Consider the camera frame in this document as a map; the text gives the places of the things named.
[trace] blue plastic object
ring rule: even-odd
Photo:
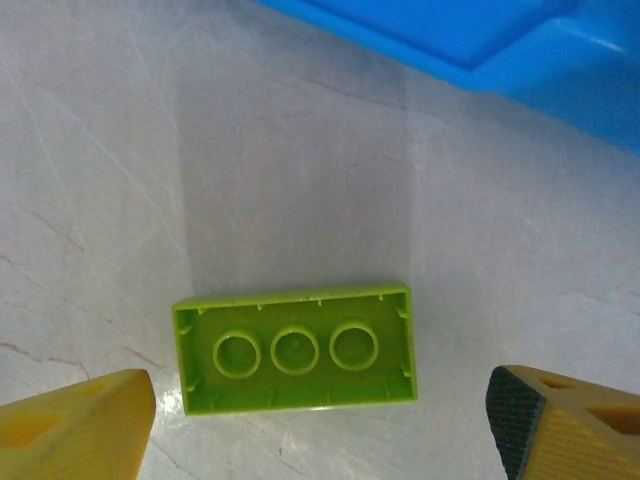
[[[258,0],[640,155],[638,0]]]

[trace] lime green lego brick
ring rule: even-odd
[[[402,284],[173,307],[187,415],[417,398],[411,293]]]

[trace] white marble countertop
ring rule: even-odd
[[[0,29],[0,403],[143,367],[141,479],[497,479],[494,366],[640,392],[640,159],[246,0]],[[174,302],[396,279],[416,404],[182,414]]]

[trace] marble surface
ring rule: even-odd
[[[487,479],[494,366],[640,393],[631,154],[245,0],[9,0],[0,32],[0,403],[142,367],[141,479]],[[416,404],[182,414],[172,303],[390,279]]]

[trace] yellow plastic piece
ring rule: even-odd
[[[155,409],[145,370],[122,370],[0,407],[0,478],[135,479]]]
[[[507,368],[546,398],[524,480],[640,480],[640,396]]]

